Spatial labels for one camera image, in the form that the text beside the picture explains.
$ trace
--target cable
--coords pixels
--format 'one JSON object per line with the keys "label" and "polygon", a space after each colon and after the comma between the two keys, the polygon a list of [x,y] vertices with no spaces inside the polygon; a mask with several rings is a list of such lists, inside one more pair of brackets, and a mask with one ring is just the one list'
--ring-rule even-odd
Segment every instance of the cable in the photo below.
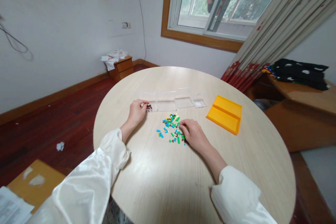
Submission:
{"label": "cable", "polygon": [[[18,51],[19,53],[26,53],[28,52],[28,47],[26,47],[23,43],[21,43],[19,40],[17,40],[16,38],[14,38],[11,34],[9,34],[7,31],[5,31],[5,28],[2,26],[2,24],[0,23],[0,29],[4,31],[4,33],[6,34],[6,37],[8,39],[8,42],[10,43],[10,45],[12,46],[12,48],[15,50],[15,51]],[[11,43],[11,40],[9,39],[9,36],[11,36],[13,39],[15,39],[17,42],[19,42],[26,50],[25,51],[20,51],[18,49],[16,49],[13,44]]]}
{"label": "cable", "polygon": [[145,62],[146,56],[147,56],[147,50],[146,50],[146,41],[145,41],[145,26],[144,26],[144,17],[142,14],[142,7],[141,7],[141,1],[139,0],[139,4],[140,4],[140,11],[141,11],[141,17],[142,17],[142,30],[143,30],[143,44],[145,46],[145,57],[143,59],[143,61]]}

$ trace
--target curtain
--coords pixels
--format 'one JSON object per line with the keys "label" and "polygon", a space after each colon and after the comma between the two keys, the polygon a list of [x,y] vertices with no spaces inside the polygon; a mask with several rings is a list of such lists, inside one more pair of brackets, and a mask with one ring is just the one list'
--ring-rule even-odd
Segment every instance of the curtain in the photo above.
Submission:
{"label": "curtain", "polygon": [[336,0],[272,0],[222,80],[245,92],[336,10]]}

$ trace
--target orange tray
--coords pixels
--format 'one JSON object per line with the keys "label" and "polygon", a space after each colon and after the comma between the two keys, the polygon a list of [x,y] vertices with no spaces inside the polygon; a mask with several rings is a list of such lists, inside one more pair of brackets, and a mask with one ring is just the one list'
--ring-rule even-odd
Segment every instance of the orange tray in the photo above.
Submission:
{"label": "orange tray", "polygon": [[217,96],[206,117],[232,134],[238,135],[242,108],[243,106],[233,101]]}

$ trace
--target window frame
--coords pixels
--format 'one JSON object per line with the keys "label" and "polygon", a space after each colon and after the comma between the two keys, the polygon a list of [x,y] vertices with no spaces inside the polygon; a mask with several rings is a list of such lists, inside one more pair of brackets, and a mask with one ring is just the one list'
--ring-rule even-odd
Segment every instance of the window frame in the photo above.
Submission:
{"label": "window frame", "polygon": [[231,40],[220,37],[213,37],[208,35],[195,34],[187,32],[188,29],[186,27],[186,31],[179,31],[168,29],[170,24],[170,1],[171,0],[163,0],[163,8],[162,8],[162,23],[161,23],[161,37],[171,38],[183,42],[188,42],[192,44],[197,44],[200,46],[211,47],[219,50],[230,51],[237,53],[241,46],[243,45],[243,41]]}

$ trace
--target white sleeve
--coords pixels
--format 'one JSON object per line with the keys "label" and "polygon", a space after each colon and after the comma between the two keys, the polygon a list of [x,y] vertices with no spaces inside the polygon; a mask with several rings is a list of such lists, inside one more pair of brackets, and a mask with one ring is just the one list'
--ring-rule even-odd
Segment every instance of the white sleeve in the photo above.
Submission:
{"label": "white sleeve", "polygon": [[232,166],[220,172],[219,183],[211,191],[211,199],[226,224],[276,223],[259,197],[260,189]]}
{"label": "white sleeve", "polygon": [[102,223],[110,189],[129,159],[116,129],[52,192],[28,223]]}

